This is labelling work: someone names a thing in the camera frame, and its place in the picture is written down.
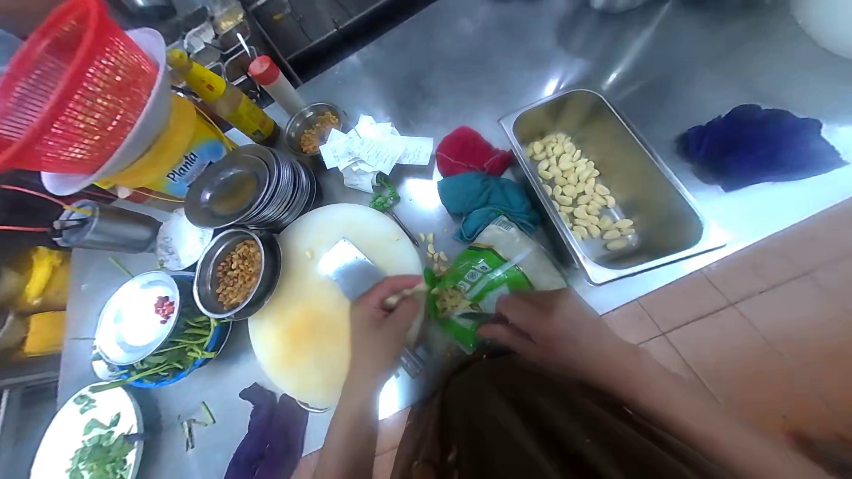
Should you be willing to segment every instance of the white plastic bowl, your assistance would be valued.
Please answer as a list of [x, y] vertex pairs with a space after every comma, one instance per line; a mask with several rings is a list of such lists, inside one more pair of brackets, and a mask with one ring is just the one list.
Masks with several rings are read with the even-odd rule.
[[137, 28], [127, 32], [148, 56], [159, 66], [157, 81], [151, 90], [148, 103], [142, 110], [139, 121], [124, 139], [112, 157], [91, 175], [48, 173], [42, 171], [42, 184], [53, 194], [74, 194], [88, 185], [127, 168], [157, 140], [169, 123], [171, 115], [171, 86], [165, 68], [165, 41], [152, 28]]

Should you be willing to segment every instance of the green plastic bag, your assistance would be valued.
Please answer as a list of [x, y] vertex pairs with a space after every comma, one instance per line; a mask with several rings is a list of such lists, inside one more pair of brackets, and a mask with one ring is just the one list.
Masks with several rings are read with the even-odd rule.
[[443, 276], [427, 275], [426, 284], [429, 312], [468, 354], [476, 349], [481, 323], [464, 313], [494, 313], [497, 300], [515, 291], [566, 287], [544, 248], [505, 216], [482, 230]]

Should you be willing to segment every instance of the barcode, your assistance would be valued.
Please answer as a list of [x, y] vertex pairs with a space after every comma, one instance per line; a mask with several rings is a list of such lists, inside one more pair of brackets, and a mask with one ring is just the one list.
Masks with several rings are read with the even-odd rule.
[[515, 229], [515, 224], [505, 218], [505, 216], [501, 216], [494, 220], [491, 223], [492, 225], [502, 229], [506, 233], [510, 233], [513, 229]]

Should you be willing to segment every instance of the receipt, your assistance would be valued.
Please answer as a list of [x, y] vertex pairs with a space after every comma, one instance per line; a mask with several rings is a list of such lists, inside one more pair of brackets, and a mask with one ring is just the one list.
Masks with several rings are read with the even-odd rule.
[[360, 115], [345, 135], [329, 131], [319, 152], [326, 168], [343, 173], [344, 185], [372, 193], [378, 174], [390, 175], [396, 164], [429, 164], [434, 144], [432, 138], [401, 136], [391, 122], [376, 123], [370, 115]]
[[397, 161], [399, 164], [429, 164], [435, 140], [424, 136], [401, 136], [406, 144], [405, 151]]

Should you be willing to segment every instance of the red cloth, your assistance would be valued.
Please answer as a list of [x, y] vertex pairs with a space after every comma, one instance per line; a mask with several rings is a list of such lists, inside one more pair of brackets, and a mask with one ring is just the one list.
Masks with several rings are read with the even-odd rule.
[[467, 126], [459, 126], [444, 136], [435, 156], [438, 171], [445, 178], [468, 171], [501, 176], [515, 158], [512, 152], [495, 148], [478, 131]]

